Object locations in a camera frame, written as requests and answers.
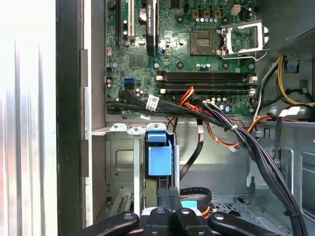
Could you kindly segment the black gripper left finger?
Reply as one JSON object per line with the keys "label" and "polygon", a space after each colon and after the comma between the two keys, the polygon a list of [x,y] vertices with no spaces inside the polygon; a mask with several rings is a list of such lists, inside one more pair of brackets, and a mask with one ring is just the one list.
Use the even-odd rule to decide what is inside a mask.
{"label": "black gripper left finger", "polygon": [[123,211],[81,229],[75,236],[168,236],[171,228],[170,189],[159,189],[158,206],[146,208],[141,216]]}

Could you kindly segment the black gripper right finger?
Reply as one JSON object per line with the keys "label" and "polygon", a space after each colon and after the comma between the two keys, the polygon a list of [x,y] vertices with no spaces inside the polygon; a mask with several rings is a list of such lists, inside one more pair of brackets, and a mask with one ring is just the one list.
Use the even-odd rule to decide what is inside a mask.
{"label": "black gripper right finger", "polygon": [[[196,199],[198,207],[207,207],[199,214],[191,208],[185,208],[180,201],[181,196],[202,195]],[[212,236],[212,231],[222,236],[276,236],[277,233],[242,220],[232,214],[213,212],[208,203],[212,200],[212,192],[208,188],[170,189],[173,233],[175,236]]]}

